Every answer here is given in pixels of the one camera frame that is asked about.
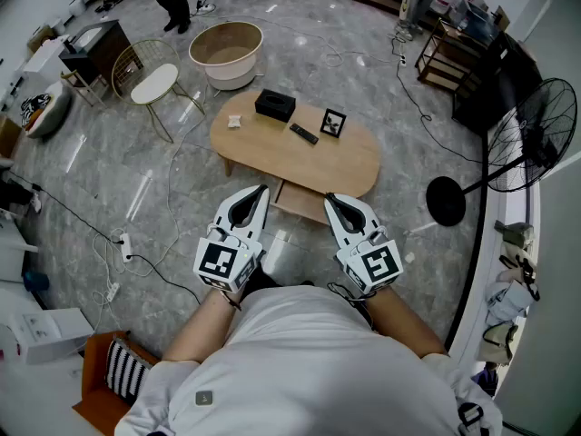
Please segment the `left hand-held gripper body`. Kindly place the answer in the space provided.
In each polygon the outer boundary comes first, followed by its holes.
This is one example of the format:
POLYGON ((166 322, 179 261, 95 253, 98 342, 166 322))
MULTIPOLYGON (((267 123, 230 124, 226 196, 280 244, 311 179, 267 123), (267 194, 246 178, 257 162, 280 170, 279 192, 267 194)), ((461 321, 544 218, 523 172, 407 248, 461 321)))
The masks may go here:
POLYGON ((207 286, 238 293, 258 267, 262 252, 260 242, 211 223, 198 243, 193 272, 207 286))

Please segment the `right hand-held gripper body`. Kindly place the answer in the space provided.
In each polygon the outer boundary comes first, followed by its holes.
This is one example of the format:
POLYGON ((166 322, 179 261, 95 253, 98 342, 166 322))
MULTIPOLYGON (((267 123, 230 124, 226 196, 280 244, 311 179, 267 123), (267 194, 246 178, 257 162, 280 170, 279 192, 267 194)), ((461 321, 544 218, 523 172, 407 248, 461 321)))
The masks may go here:
POLYGON ((336 258, 341 270, 362 294, 386 287, 403 273, 396 242, 388 239, 385 227, 378 227, 367 235, 355 234, 351 242, 345 241, 336 258))

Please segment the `black remote control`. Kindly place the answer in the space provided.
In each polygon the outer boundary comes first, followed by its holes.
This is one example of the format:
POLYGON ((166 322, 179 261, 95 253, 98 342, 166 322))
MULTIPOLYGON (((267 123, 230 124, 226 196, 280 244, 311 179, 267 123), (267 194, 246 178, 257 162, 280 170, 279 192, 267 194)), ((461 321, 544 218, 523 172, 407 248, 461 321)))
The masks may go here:
POLYGON ((307 131, 306 129, 302 128, 298 124, 292 124, 290 126, 290 129, 295 134, 297 134, 299 137, 301 137, 302 139, 306 140, 310 144, 316 144, 319 141, 319 137, 318 136, 310 133, 309 131, 307 131))

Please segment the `person's left forearm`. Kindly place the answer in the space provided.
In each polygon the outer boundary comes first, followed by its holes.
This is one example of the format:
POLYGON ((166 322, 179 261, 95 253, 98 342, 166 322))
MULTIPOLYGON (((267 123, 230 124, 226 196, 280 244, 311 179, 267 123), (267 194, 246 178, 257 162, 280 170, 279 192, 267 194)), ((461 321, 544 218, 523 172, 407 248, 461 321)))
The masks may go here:
POLYGON ((212 289, 162 355, 165 362, 202 363, 226 342, 238 311, 218 290, 212 289))

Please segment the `person's right forearm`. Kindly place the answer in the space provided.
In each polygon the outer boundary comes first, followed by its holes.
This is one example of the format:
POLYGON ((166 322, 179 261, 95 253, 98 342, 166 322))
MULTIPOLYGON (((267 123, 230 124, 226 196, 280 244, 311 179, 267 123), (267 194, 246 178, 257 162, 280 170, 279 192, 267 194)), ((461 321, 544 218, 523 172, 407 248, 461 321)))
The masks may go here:
POLYGON ((448 354, 439 337, 391 287, 377 291, 366 304, 379 334, 402 343, 419 358, 448 354))

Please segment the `round wooden table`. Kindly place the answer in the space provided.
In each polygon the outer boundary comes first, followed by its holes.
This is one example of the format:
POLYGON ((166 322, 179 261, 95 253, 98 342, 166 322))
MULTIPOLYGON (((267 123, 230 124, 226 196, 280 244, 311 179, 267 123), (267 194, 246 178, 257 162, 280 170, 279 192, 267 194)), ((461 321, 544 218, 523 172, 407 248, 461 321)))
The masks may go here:
POLYGON ((309 188, 318 193, 361 197, 375 184, 380 165, 379 143, 364 125, 346 120, 340 137, 320 131, 325 111, 296 104, 287 123, 255 112, 257 91, 237 94, 217 113, 210 130, 211 145, 224 160, 309 188), (241 127, 227 127, 230 115, 241 127), (319 137, 310 144, 290 126, 298 124, 319 137))

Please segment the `person's black trousers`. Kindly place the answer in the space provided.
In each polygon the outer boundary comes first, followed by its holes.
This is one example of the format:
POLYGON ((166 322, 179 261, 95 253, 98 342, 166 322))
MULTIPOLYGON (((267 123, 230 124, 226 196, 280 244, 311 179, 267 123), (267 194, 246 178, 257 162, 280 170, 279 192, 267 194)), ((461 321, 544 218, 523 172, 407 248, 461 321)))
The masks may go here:
MULTIPOLYGON (((253 272, 250 279, 246 282, 243 293, 241 294, 240 302, 243 302, 248 295, 254 292, 279 287, 281 287, 280 284, 277 284, 268 274, 262 270, 262 268, 258 268, 253 272)), ((349 289, 340 284, 337 284, 336 282, 328 282, 327 288, 348 302, 350 306, 356 309, 365 319, 371 330, 375 330, 373 320, 369 314, 369 311, 367 310, 367 305, 364 299, 355 299, 349 289)))

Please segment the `black standing fan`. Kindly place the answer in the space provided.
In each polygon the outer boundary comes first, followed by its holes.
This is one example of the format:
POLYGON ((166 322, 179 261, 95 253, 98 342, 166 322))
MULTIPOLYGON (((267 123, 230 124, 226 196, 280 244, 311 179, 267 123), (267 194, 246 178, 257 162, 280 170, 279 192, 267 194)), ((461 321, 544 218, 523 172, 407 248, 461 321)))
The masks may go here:
POLYGON ((511 193, 532 186, 563 158, 576 121, 572 85, 559 78, 543 81, 493 130, 480 181, 466 188, 446 176, 430 182, 426 200, 431 217, 443 226, 454 226, 465 215, 468 193, 482 187, 511 193))

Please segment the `black leather tissue box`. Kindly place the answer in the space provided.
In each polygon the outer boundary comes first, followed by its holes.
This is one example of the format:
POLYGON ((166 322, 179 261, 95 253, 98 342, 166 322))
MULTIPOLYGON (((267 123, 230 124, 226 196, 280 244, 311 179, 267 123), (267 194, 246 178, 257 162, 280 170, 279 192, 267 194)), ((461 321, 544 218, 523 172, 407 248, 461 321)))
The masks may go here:
POLYGON ((263 89, 254 104, 257 114, 287 123, 294 113, 296 99, 286 94, 263 89))

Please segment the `person's white shirt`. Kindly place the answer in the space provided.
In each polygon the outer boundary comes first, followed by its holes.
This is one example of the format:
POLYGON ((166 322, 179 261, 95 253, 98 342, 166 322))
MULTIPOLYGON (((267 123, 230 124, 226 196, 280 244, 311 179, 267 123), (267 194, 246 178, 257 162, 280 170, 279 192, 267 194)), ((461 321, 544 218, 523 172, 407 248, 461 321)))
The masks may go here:
POLYGON ((448 354, 419 358, 335 293, 264 289, 240 306, 204 362, 153 366, 114 436, 501 436, 448 354))

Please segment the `pale blue bag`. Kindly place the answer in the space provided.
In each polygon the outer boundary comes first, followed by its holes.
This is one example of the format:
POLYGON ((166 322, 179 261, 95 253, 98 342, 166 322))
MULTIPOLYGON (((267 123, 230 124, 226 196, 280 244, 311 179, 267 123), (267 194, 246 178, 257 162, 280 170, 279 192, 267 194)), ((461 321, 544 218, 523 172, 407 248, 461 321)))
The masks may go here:
POLYGON ((518 281, 493 282, 485 290, 487 304, 486 324, 496 326, 524 317, 535 300, 528 288, 518 281))

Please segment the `grey-green bag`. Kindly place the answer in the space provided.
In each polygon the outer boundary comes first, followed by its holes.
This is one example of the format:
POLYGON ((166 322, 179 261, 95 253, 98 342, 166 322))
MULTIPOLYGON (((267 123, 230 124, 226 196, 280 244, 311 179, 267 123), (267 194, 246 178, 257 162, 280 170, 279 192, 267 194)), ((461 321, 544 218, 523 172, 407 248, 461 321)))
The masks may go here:
POLYGON ((494 229, 502 235, 504 242, 520 249, 526 249, 535 240, 534 227, 529 223, 504 224, 496 220, 494 229))

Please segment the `olive tote bag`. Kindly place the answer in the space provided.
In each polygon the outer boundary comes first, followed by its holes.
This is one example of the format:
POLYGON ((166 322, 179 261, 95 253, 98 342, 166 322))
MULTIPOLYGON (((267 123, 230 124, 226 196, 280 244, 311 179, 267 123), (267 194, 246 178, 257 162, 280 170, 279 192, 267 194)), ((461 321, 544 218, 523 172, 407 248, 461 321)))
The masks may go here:
POLYGON ((511 343, 517 331, 518 325, 513 322, 502 322, 485 330, 477 359, 480 362, 509 365, 513 358, 511 343))

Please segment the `black white striped pillow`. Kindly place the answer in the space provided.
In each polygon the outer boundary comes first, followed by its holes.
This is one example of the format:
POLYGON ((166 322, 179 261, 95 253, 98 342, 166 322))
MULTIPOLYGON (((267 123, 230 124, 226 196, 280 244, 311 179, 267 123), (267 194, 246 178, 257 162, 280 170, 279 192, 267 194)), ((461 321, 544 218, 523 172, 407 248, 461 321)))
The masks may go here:
POLYGON ((114 394, 133 405, 152 367, 125 340, 114 338, 107 352, 105 382, 114 394))

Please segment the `round beige glass-top table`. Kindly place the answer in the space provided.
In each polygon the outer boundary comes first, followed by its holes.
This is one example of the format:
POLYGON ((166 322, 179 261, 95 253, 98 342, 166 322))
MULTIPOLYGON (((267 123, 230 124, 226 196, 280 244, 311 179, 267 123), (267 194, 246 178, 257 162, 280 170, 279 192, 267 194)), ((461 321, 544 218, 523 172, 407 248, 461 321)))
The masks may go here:
POLYGON ((257 25, 225 22, 196 35, 189 55, 203 69, 212 87, 232 91, 249 84, 257 75, 262 42, 263 32, 257 25))

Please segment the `purple umbrella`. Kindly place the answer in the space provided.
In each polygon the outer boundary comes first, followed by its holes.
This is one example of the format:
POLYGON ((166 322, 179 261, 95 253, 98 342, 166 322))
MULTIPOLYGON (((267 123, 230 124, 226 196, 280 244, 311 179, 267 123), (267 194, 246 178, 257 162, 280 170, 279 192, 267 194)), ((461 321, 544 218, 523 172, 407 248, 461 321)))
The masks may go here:
POLYGON ((497 364, 486 362, 484 368, 471 377, 486 394, 494 398, 498 387, 497 364))

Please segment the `wooden shelf rack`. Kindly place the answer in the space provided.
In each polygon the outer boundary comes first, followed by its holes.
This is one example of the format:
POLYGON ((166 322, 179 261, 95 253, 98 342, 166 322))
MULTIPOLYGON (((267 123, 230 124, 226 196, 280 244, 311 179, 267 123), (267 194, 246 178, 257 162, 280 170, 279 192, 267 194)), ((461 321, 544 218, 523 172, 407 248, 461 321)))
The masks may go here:
POLYGON ((453 93, 485 51, 475 38, 439 18, 415 63, 418 80, 453 93))

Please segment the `black cabinet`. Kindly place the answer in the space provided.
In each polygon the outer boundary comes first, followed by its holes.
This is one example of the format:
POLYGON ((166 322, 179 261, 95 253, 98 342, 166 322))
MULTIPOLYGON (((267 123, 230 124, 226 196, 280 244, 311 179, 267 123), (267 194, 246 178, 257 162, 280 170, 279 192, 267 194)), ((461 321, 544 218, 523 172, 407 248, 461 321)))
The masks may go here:
POLYGON ((541 82, 537 62, 501 32, 454 92, 452 119, 482 135, 541 82))

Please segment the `blue box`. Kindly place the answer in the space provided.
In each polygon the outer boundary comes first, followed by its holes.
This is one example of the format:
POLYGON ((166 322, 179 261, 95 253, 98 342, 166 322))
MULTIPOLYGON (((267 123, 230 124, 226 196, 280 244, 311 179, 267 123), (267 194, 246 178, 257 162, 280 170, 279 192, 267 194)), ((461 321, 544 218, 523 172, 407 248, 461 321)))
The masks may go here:
POLYGON ((28 292, 47 291, 50 288, 48 276, 42 272, 27 271, 23 275, 25 289, 28 292))

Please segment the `white flat box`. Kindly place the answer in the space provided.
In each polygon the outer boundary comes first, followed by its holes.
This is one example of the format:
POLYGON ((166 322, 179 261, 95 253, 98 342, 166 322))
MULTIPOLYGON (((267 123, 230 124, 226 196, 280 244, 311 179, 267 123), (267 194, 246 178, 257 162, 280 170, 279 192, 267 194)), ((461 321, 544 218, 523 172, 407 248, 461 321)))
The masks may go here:
POLYGON ((78 308, 13 313, 9 327, 26 364, 60 360, 78 352, 94 333, 78 308))

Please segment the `grey round cushion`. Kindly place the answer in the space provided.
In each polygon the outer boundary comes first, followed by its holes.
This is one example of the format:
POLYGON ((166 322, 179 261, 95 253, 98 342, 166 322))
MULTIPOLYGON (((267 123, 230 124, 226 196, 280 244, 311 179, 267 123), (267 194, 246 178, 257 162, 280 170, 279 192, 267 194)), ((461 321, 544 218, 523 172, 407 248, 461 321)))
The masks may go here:
POLYGON ((24 129, 29 138, 41 138, 57 129, 64 120, 64 115, 67 113, 72 100, 71 89, 62 82, 51 84, 44 94, 50 94, 52 100, 36 120, 34 126, 29 131, 24 129))

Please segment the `dark vanity cabinet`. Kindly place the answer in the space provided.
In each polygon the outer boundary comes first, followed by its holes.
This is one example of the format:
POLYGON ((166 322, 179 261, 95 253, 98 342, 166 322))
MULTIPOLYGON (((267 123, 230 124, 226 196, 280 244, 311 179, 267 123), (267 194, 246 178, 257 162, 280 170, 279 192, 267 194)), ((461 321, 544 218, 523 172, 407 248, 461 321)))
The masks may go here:
POLYGON ((88 84, 101 76, 111 87, 119 86, 113 67, 131 43, 118 20, 88 25, 64 45, 59 59, 69 72, 77 71, 88 84))

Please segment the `zebra striped pillow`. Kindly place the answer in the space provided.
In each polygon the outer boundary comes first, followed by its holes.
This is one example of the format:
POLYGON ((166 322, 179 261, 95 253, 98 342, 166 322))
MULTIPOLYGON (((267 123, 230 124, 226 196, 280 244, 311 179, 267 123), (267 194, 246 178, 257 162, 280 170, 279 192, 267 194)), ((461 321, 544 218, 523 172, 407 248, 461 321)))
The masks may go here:
POLYGON ((22 127, 29 131, 36 120, 44 112, 47 105, 50 104, 52 96, 50 94, 39 94, 24 100, 21 104, 22 127))

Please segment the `brown cardboard box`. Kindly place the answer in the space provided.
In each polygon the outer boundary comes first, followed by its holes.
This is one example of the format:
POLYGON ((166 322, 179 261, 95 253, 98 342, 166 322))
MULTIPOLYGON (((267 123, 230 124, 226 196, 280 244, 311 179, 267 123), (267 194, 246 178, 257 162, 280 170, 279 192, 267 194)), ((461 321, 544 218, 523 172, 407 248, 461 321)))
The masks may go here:
POLYGON ((22 127, 5 114, 0 114, 0 156, 10 158, 15 149, 22 127))

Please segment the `black picture frame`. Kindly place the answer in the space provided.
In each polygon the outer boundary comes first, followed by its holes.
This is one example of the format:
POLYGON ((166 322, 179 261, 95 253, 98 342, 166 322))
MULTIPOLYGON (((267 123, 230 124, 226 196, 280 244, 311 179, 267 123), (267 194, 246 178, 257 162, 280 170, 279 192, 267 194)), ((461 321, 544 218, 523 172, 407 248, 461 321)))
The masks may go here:
POLYGON ((339 138, 345 121, 345 114, 327 108, 323 116, 320 131, 332 137, 339 138))

